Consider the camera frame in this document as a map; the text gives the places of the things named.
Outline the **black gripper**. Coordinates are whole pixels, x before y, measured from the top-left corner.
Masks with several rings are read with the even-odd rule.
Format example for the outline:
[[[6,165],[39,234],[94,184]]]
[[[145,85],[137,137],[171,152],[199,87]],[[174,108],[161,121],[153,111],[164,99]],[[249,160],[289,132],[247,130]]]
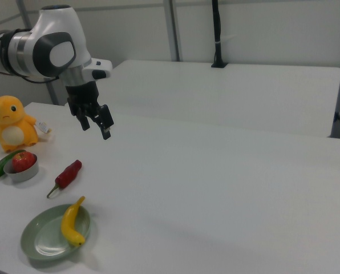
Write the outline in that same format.
[[[107,140],[114,120],[106,104],[100,106],[97,99],[99,91],[96,82],[90,81],[80,86],[66,86],[68,105],[72,116],[78,116],[78,121],[83,131],[90,128],[87,117],[94,118],[100,127],[102,137]]]

